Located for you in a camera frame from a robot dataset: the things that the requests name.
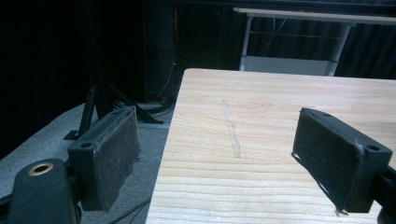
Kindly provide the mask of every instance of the black equipment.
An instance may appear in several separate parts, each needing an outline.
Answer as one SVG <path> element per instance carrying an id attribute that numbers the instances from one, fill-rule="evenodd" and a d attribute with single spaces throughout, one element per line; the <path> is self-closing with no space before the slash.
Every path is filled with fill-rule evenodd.
<path id="1" fill-rule="evenodd" d="M 68 149 L 69 160 L 32 163 L 0 200 L 0 223 L 79 223 L 81 211 L 108 211 L 138 161 L 132 106 L 105 115 Z"/>
<path id="2" fill-rule="evenodd" d="M 291 155 L 318 182 L 336 210 L 368 213 L 382 205 L 378 223 L 396 222 L 392 151 L 327 113 L 302 108 Z"/>

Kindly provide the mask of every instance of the scratch mark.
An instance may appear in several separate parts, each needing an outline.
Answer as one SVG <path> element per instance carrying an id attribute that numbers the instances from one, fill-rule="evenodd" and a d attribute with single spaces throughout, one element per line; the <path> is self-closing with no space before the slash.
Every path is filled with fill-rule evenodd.
<path id="1" fill-rule="evenodd" d="M 235 124 L 231 120 L 231 110 L 226 100 L 223 100 L 224 118 L 227 121 L 228 133 L 230 134 L 231 144 L 233 145 L 233 154 L 236 158 L 241 159 L 241 146 L 235 134 Z"/>

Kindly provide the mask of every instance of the black stand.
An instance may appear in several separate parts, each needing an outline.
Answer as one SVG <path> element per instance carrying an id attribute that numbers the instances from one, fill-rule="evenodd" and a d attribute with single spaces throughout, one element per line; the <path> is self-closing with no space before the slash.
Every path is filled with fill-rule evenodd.
<path id="1" fill-rule="evenodd" d="M 101 58 L 101 42 L 98 37 L 100 35 L 98 31 L 101 30 L 100 3 L 101 1 L 95 0 L 74 0 L 78 29 L 81 35 L 91 84 L 79 130 L 70 132 L 64 138 L 65 140 L 76 140 L 90 129 L 93 109 L 95 107 L 99 119 L 113 110 L 112 98 L 109 95 L 111 92 L 126 105 L 134 105 L 136 107 L 137 116 L 143 121 L 157 124 L 163 123 L 147 114 L 141 107 L 117 90 L 115 86 L 106 82 Z"/>

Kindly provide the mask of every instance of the wood grain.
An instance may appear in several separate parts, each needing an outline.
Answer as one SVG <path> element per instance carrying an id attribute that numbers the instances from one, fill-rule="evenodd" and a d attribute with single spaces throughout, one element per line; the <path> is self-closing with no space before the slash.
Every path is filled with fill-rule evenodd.
<path id="1" fill-rule="evenodd" d="M 376 223 L 376 203 L 338 217 L 291 157 L 301 107 L 396 147 L 394 80 L 189 69 L 147 223 Z"/>

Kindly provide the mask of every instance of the cable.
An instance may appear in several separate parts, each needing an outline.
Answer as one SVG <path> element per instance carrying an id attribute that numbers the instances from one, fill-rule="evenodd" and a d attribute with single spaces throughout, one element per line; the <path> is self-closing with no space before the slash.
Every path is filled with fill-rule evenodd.
<path id="1" fill-rule="evenodd" d="M 283 25 L 285 24 L 285 21 L 286 21 L 286 20 L 287 20 L 287 19 L 284 19 L 284 20 L 282 21 L 282 24 L 280 24 L 279 28 L 277 28 L 277 30 L 276 30 L 276 32 L 275 32 L 276 20 L 275 20 L 275 18 L 273 18 L 273 31 L 272 31 L 272 33 L 271 33 L 270 40 L 269 40 L 268 43 L 265 45 L 264 49 L 260 52 L 260 54 L 262 54 L 262 52 L 265 50 L 265 52 L 264 52 L 264 54 L 263 54 L 262 56 L 265 57 L 265 56 L 267 55 L 268 49 L 269 49 L 270 46 L 271 46 L 272 40 L 273 40 L 273 38 L 274 38 L 274 35 L 277 35 L 277 34 L 279 33 L 280 29 L 282 29 L 282 27 L 283 27 Z"/>
<path id="2" fill-rule="evenodd" d="M 136 214 L 134 214 L 134 216 L 132 217 L 131 221 L 129 221 L 129 224 L 132 224 L 132 222 L 134 222 L 134 219 L 137 217 L 137 215 L 139 215 L 139 213 L 143 210 L 143 208 L 145 208 L 147 205 L 147 203 L 143 206 L 140 207 L 140 209 L 136 212 Z"/>
<path id="3" fill-rule="evenodd" d="M 174 53 L 174 58 L 173 58 L 173 60 L 172 60 L 171 72 L 169 73 L 168 79 L 166 80 L 166 83 L 165 83 L 165 85 L 163 86 L 163 89 L 160 91 L 160 93 L 158 93 L 157 97 L 155 97 L 154 102 L 157 102 L 158 97 L 160 97 L 161 94 L 163 94 L 163 91 L 166 89 L 166 87 L 167 87 L 168 84 L 169 84 L 169 80 L 171 79 L 171 76 L 172 76 L 172 74 L 173 74 L 173 68 L 175 67 L 175 58 L 176 58 L 176 51 L 175 51 L 175 53 Z"/>
<path id="4" fill-rule="evenodd" d="M 115 224 L 119 221 L 121 221 L 123 218 L 128 217 L 129 215 L 132 214 L 132 212 L 136 211 L 137 209 L 139 209 L 140 207 L 144 207 L 146 204 L 148 204 L 151 201 L 151 197 L 147 198 L 145 201 L 143 201 L 142 203 L 138 204 L 137 206 L 133 207 L 132 209 L 130 209 L 129 211 L 127 211 L 126 213 L 122 214 L 121 216 L 117 217 L 116 219 L 112 220 L 111 222 L 109 222 L 108 224 Z"/>

